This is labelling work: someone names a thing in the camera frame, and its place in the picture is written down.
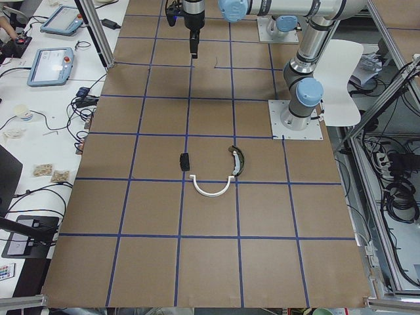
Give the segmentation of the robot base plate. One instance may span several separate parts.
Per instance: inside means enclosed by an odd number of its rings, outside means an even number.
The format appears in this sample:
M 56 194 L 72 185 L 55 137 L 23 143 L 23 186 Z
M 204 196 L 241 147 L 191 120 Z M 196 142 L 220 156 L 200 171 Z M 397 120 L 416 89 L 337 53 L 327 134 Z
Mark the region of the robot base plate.
M 288 100 L 268 101 L 272 138 L 275 140 L 323 140 L 316 109 L 299 118 L 289 111 Z
M 298 19 L 293 15 L 264 16 L 257 18 L 261 43 L 297 44 Z

